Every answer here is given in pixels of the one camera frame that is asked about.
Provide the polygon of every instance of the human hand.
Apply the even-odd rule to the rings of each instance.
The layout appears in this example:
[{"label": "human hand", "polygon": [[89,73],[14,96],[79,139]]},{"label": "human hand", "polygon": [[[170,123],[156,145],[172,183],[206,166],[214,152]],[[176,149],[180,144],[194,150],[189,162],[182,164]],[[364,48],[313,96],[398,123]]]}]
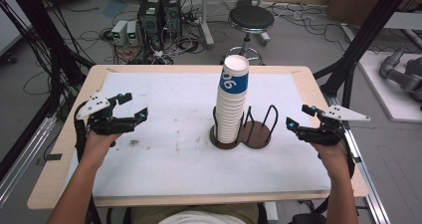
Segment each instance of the human hand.
[{"label": "human hand", "polygon": [[345,149],[342,143],[321,145],[311,143],[320,155],[323,165],[331,179],[349,177]]},{"label": "human hand", "polygon": [[88,132],[85,143],[84,155],[80,165],[85,165],[94,169],[99,169],[108,153],[109,146],[113,141],[121,136],[121,133],[111,135],[99,135],[93,130]]}]

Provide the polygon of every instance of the brown round base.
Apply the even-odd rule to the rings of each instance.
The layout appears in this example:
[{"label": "brown round base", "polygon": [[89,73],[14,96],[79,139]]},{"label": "brown round base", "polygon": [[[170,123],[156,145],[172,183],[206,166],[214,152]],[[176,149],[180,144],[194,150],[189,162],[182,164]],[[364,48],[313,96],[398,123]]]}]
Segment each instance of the brown round base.
[{"label": "brown round base", "polygon": [[242,125],[242,130],[239,133],[239,139],[243,143],[245,143],[245,145],[251,148],[260,149],[266,147],[271,140],[271,137],[269,137],[270,129],[267,126],[263,125],[261,122],[255,121],[254,129],[252,129],[251,138],[249,139],[249,142],[247,142],[251,128],[251,121],[248,121],[246,125]]},{"label": "brown round base", "polygon": [[210,129],[210,140],[211,142],[218,148],[221,149],[232,149],[235,148],[240,142],[245,143],[245,145],[254,148],[254,149],[260,149],[264,148],[270,143],[271,137],[270,135],[270,129],[263,125],[259,121],[255,121],[254,129],[252,130],[251,137],[248,141],[249,132],[252,128],[252,122],[248,121],[245,125],[242,124],[239,136],[237,138],[237,141],[231,143],[223,143],[220,142],[217,137],[214,134],[214,126]]},{"label": "brown round base", "polygon": [[214,146],[216,146],[220,149],[225,149],[225,150],[233,149],[237,145],[239,145],[239,142],[236,142],[236,141],[230,142],[230,143],[220,142],[214,134],[214,126],[212,126],[211,129],[210,129],[210,140],[214,144]]}]

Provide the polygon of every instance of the stack of cups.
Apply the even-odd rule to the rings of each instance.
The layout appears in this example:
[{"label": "stack of cups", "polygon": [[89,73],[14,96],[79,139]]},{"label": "stack of cups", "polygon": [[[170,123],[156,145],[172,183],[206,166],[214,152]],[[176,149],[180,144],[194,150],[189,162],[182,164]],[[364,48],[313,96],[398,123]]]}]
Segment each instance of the stack of cups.
[{"label": "stack of cups", "polygon": [[248,74],[249,61],[245,57],[233,55],[224,61],[215,114],[218,122],[217,139],[222,143],[236,140],[248,89]]}]

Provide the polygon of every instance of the person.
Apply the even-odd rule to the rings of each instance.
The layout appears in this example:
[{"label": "person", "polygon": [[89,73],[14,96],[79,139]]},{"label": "person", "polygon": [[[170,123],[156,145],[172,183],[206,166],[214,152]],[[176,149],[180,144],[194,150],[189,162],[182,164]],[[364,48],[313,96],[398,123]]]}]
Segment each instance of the person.
[{"label": "person", "polygon": [[[48,223],[85,223],[96,173],[102,166],[109,145],[121,134],[98,135],[90,130],[84,155],[65,191],[54,208]],[[326,224],[357,223],[353,190],[348,176],[345,151],[341,144],[324,146],[311,143],[320,154],[331,180]],[[256,203],[144,207],[132,209],[136,223],[257,223]]]}]

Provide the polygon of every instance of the table leg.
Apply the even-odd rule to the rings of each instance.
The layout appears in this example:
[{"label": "table leg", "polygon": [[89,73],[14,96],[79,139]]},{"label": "table leg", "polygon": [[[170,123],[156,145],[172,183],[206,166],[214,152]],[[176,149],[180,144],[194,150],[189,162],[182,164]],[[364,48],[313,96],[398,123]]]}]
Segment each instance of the table leg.
[{"label": "table leg", "polygon": [[214,40],[207,24],[207,0],[202,0],[202,17],[199,17],[199,23],[207,43],[207,49],[210,49],[214,46]]},{"label": "table leg", "polygon": [[[257,0],[257,6],[258,7],[263,7],[263,1],[264,0]],[[268,36],[267,33],[261,33],[260,34],[261,39],[264,41],[264,47],[267,45],[268,42],[271,41],[270,37]]]}]

